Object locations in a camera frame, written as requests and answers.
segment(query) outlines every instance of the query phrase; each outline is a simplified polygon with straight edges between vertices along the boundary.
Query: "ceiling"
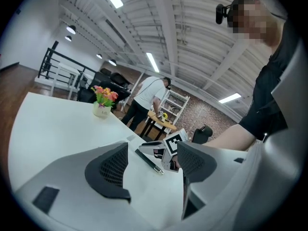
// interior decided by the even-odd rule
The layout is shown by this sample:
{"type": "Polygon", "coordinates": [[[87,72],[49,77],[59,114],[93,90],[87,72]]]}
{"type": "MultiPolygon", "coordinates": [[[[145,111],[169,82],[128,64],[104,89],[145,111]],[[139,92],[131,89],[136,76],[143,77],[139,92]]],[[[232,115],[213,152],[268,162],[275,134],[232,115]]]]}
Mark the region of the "ceiling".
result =
{"type": "Polygon", "coordinates": [[[216,6],[232,1],[122,0],[115,9],[109,0],[60,0],[59,17],[76,25],[104,59],[154,75],[145,54],[152,53],[160,74],[175,86],[239,121],[270,50],[237,39],[226,21],[216,24],[216,6]],[[218,102],[236,92],[242,97],[218,102]]]}

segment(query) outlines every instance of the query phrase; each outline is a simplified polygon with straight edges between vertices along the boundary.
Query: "white wall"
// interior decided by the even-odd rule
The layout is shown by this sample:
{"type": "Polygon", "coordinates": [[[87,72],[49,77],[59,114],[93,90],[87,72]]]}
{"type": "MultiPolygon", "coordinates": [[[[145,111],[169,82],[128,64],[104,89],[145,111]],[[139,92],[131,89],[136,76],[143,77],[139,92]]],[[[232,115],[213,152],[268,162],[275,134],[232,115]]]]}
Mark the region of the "white wall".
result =
{"type": "MultiPolygon", "coordinates": [[[[51,48],[57,40],[57,52],[93,70],[99,70],[103,60],[96,56],[98,48],[79,33],[69,33],[66,25],[60,23],[59,0],[25,0],[20,10],[19,15],[12,17],[0,39],[0,68],[20,62],[21,65],[39,70],[47,48],[51,48]],[[66,35],[73,38],[72,42],[64,38],[66,35]]],[[[76,66],[59,56],[54,55],[53,58],[76,66]]]]}

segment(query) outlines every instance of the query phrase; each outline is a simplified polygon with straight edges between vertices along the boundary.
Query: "black railing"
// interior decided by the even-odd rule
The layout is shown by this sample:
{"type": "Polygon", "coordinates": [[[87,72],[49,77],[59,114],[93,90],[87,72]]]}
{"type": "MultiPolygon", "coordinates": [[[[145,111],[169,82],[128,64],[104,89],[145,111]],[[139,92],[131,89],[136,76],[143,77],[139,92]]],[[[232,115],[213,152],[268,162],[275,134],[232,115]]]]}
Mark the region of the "black railing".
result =
{"type": "MultiPolygon", "coordinates": [[[[53,64],[51,63],[51,60],[53,60],[53,61],[55,61],[55,62],[58,62],[58,63],[59,63],[60,61],[58,61],[58,60],[52,58],[52,55],[53,55],[53,54],[58,55],[58,56],[60,56],[60,57],[62,57],[62,58],[64,58],[64,59],[67,59],[67,60],[71,61],[71,62],[74,63],[74,64],[77,64],[77,65],[83,67],[83,70],[78,70],[78,69],[77,69],[80,73],[84,73],[86,69],[88,69],[88,70],[91,71],[91,72],[96,73],[96,71],[94,71],[93,69],[91,69],[91,68],[89,68],[89,67],[87,67],[87,66],[85,66],[85,65],[83,65],[83,64],[81,64],[81,63],[79,63],[79,62],[77,62],[77,61],[75,61],[74,59],[69,58],[69,57],[67,57],[67,56],[65,56],[65,55],[63,55],[63,54],[61,54],[61,53],[59,53],[59,52],[56,52],[55,50],[53,50],[53,49],[51,49],[51,48],[48,48],[47,51],[46,51],[46,53],[45,53],[45,56],[44,56],[44,58],[43,58],[42,64],[41,64],[41,66],[40,66],[40,69],[39,69],[39,72],[38,72],[38,78],[39,78],[40,76],[42,76],[42,77],[45,77],[46,79],[54,79],[54,78],[52,78],[52,77],[49,76],[49,73],[55,74],[56,72],[51,71],[51,67],[54,67],[54,68],[58,68],[58,67],[55,66],[55,65],[53,65],[53,64]]],[[[59,74],[59,76],[62,76],[62,77],[67,78],[67,79],[69,79],[69,80],[71,79],[71,77],[68,77],[68,76],[64,76],[64,75],[60,75],[60,74],[59,74]]],[[[77,79],[76,86],[78,85],[79,79],[80,79],[80,76],[79,76],[78,79],[77,79]]],[[[57,80],[57,81],[60,81],[60,82],[66,83],[66,84],[69,83],[69,82],[65,82],[65,81],[62,81],[62,80],[57,80]]]]}

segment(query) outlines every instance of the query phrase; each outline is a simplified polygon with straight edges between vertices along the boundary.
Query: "white table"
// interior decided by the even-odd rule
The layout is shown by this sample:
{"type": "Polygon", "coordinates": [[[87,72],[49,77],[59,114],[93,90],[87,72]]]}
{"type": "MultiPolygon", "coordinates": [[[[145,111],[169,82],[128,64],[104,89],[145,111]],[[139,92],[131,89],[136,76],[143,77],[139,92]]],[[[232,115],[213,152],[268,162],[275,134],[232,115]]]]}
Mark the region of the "white table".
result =
{"type": "Polygon", "coordinates": [[[53,95],[53,90],[54,90],[54,87],[55,87],[55,85],[56,85],[57,78],[58,78],[58,75],[59,75],[60,71],[67,72],[67,73],[72,74],[72,75],[74,76],[74,80],[73,80],[73,83],[72,83],[71,86],[69,86],[69,83],[70,83],[71,79],[69,79],[69,81],[68,81],[68,87],[69,87],[70,91],[69,91],[69,94],[68,94],[67,99],[70,100],[70,99],[71,99],[71,96],[72,96],[73,88],[74,88],[74,86],[75,86],[75,84],[76,84],[76,81],[77,81],[77,79],[78,79],[78,76],[80,75],[80,72],[79,72],[77,69],[73,68],[73,67],[70,67],[70,66],[68,66],[68,65],[65,65],[65,64],[63,64],[63,63],[59,63],[59,64],[58,64],[57,71],[56,71],[56,75],[55,75],[55,77],[54,77],[54,79],[53,79],[53,83],[52,83],[52,86],[51,86],[51,91],[50,91],[50,95],[51,95],[51,96],[53,95]]]}
{"type": "MultiPolygon", "coordinates": [[[[30,92],[18,111],[10,138],[8,166],[12,190],[15,192],[58,158],[117,141],[128,142],[129,164],[123,187],[130,192],[131,206],[158,229],[180,221],[181,169],[179,173],[165,170],[160,175],[150,168],[134,152],[145,141],[113,114],[102,120],[93,115],[92,104],[30,92]]],[[[159,159],[147,157],[162,168],[159,159]]]]}

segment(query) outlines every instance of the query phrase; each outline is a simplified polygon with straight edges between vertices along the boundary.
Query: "mesh vent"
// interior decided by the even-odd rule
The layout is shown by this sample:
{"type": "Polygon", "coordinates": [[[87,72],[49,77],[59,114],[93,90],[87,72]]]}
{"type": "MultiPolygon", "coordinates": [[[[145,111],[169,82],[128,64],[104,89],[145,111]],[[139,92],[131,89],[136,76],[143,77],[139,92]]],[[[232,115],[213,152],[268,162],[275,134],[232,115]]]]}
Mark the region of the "mesh vent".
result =
{"type": "Polygon", "coordinates": [[[178,146],[178,160],[186,176],[204,166],[204,159],[189,150],[178,146]]]}
{"type": "Polygon", "coordinates": [[[112,183],[118,187],[123,187],[123,174],[127,164],[127,150],[123,148],[112,157],[101,163],[100,174],[109,183],[112,183]]]}

